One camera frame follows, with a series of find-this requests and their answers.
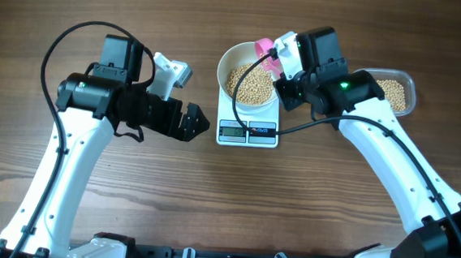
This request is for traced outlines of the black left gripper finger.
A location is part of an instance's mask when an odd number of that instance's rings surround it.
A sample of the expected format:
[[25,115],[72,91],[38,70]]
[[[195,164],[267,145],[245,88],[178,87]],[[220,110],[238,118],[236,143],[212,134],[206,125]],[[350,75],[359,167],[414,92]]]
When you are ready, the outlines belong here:
[[209,129],[209,120],[203,118],[184,117],[176,133],[179,141],[191,141],[200,133]]
[[186,112],[183,114],[183,121],[190,123],[200,123],[205,120],[204,113],[202,109],[196,105],[189,102],[187,104]]

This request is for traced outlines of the pink plastic scoop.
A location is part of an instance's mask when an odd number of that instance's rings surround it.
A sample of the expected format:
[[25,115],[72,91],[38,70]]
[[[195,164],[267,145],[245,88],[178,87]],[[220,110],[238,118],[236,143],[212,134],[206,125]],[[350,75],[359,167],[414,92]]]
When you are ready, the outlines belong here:
[[[269,54],[269,51],[273,47],[274,42],[269,38],[261,38],[255,41],[254,49],[256,51],[256,57],[258,59],[263,58],[266,54]],[[274,80],[279,79],[282,74],[282,64],[278,58],[274,59],[273,56],[269,56],[266,60],[261,62],[261,67],[264,71],[269,72]]]

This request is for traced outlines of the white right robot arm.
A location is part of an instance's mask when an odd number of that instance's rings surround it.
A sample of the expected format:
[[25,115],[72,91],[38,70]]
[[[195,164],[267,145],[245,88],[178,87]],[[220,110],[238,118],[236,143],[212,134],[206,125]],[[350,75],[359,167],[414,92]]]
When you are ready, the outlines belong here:
[[461,195],[409,139],[373,76],[349,72],[333,28],[235,45],[222,55],[218,83],[225,85],[240,65],[272,72],[268,107],[293,110],[307,104],[313,125],[328,123],[340,131],[394,202],[406,238],[397,247],[375,244],[343,258],[461,258]]

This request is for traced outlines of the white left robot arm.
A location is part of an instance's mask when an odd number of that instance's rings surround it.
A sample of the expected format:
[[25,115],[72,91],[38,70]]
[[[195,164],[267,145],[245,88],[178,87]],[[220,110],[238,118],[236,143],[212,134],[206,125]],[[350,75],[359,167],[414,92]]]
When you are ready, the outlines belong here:
[[51,140],[27,195],[0,234],[0,258],[144,258],[128,236],[101,232],[76,248],[70,241],[88,179],[120,123],[137,141],[147,128],[179,141],[209,128],[198,105],[170,95],[185,86],[192,69],[156,52],[150,55],[153,77],[141,83],[148,54],[134,39],[109,35],[100,60],[59,85]]

